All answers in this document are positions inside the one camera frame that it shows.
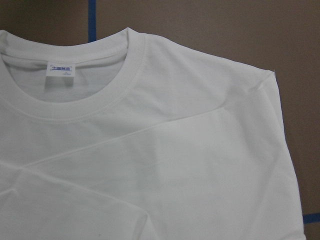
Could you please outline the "white long-sleeve printed shirt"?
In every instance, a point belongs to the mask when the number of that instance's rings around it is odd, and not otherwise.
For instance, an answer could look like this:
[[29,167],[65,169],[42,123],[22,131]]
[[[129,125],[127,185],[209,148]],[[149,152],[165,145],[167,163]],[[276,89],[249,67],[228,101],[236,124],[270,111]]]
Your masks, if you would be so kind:
[[126,28],[0,32],[3,240],[303,240],[273,71]]

